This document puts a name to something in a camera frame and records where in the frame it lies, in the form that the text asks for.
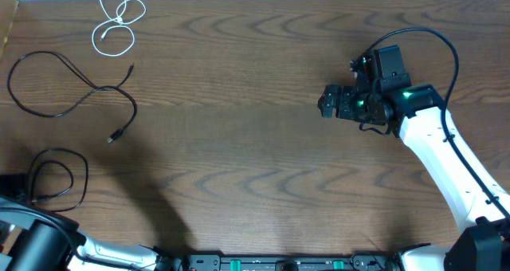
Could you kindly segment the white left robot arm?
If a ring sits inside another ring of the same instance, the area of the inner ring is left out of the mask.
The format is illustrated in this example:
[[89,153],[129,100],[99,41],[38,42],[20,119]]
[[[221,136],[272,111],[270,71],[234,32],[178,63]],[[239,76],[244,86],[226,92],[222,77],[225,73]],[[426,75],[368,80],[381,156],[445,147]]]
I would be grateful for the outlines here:
[[21,233],[1,253],[2,270],[182,270],[184,263],[141,245],[92,239],[59,214],[26,203],[24,175],[1,177],[1,247],[16,227]]

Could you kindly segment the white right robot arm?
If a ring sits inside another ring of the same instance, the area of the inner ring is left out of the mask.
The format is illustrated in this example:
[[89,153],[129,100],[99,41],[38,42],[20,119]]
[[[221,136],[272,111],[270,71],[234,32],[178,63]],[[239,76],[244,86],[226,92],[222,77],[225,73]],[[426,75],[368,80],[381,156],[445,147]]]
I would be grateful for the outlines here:
[[487,172],[457,130],[430,84],[413,85],[398,45],[374,42],[351,61],[355,85],[330,84],[318,100],[322,117],[359,124],[362,132],[399,138],[422,162],[446,200],[459,238],[449,248],[421,244],[402,249],[379,270],[507,270],[509,194]]

